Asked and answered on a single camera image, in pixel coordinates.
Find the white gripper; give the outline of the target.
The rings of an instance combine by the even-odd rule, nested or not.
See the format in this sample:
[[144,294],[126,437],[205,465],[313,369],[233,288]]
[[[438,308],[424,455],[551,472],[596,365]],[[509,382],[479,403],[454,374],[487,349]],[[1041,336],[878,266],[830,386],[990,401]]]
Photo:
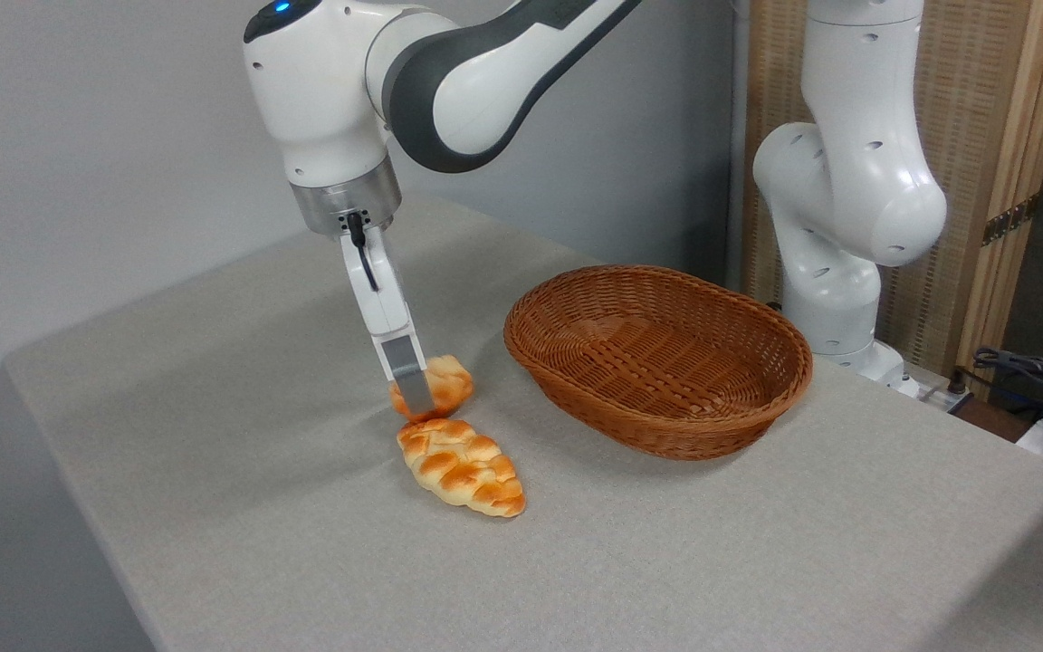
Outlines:
[[364,230],[364,247],[353,244],[351,234],[340,239],[345,269],[361,317],[373,338],[382,370],[401,389],[409,414],[435,408],[426,380],[427,363],[403,296],[401,273],[392,244],[380,227]]

